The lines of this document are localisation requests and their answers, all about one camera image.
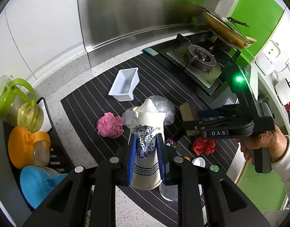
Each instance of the black striped mat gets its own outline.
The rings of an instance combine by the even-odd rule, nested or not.
[[[109,96],[108,92],[117,72],[120,69],[132,67],[138,67],[140,78],[133,92],[134,100],[118,102]],[[124,134],[117,139],[103,138],[97,134],[97,120],[107,112],[122,116],[126,109],[140,106],[147,97],[152,95],[164,96],[176,107],[175,122],[164,129],[165,139],[174,135],[182,126],[179,111],[182,103],[193,102],[200,109],[207,109],[207,106],[193,92],[146,54],[138,55],[100,74],[66,96],[61,102],[81,141],[99,164],[104,159],[114,156],[119,147],[127,145],[129,129],[124,126]],[[181,156],[188,156],[190,159],[197,157],[190,150],[190,146],[188,138],[182,137],[176,144],[177,153]],[[238,144],[234,141],[219,140],[217,150],[213,154],[201,155],[201,157],[205,159],[206,166],[214,164],[227,171],[237,148]],[[169,202],[162,198],[158,187],[147,191],[130,187],[120,187],[120,189],[166,226],[177,226],[177,202]]]

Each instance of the white plastic container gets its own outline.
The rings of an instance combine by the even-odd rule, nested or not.
[[[119,102],[132,101],[132,92],[139,82],[137,67],[120,70],[108,95],[113,96]]]
[[[282,79],[276,84],[276,93],[283,105],[290,102],[290,85],[286,78]]]

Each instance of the gas stove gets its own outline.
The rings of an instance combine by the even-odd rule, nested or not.
[[[222,68],[232,64],[241,53],[219,40],[210,31],[201,31],[186,37],[178,34],[174,40],[143,51],[197,95],[200,96],[203,92],[205,96],[200,97],[207,99],[205,102],[209,106],[210,96],[224,84],[221,78]]]

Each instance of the pink crumpled paper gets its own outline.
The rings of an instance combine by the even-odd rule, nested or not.
[[[105,113],[96,123],[98,134],[103,137],[117,138],[123,134],[122,118],[114,116],[111,112]]]

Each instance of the floral pattern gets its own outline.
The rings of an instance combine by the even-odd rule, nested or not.
[[[135,126],[136,131],[136,155],[139,158],[148,157],[155,149],[153,127],[151,126]]]
[[[159,169],[159,164],[156,163],[152,168],[143,168],[137,165],[134,165],[134,172],[139,175],[150,176],[154,174]]]

